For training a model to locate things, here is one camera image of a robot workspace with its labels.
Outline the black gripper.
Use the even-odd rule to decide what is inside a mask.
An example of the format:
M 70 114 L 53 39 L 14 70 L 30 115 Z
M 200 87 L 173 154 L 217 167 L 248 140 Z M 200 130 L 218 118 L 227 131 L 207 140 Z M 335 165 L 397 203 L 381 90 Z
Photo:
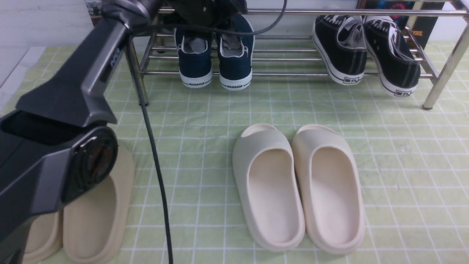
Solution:
M 243 36 L 248 30 L 235 26 L 235 18 L 247 12 L 244 0 L 167 0 L 174 9 L 161 17 L 165 29 L 186 29 L 207 34 L 216 31 Z

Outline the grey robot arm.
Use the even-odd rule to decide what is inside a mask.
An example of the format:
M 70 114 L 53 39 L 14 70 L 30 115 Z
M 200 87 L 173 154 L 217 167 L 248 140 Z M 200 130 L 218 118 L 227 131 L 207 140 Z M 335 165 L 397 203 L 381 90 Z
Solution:
M 110 174 L 115 124 L 104 92 L 134 33 L 169 4 L 189 26 L 207 29 L 244 0 L 106 0 L 102 18 L 47 82 L 1 118 L 1 263 L 20 264 L 33 221 L 56 213 Z

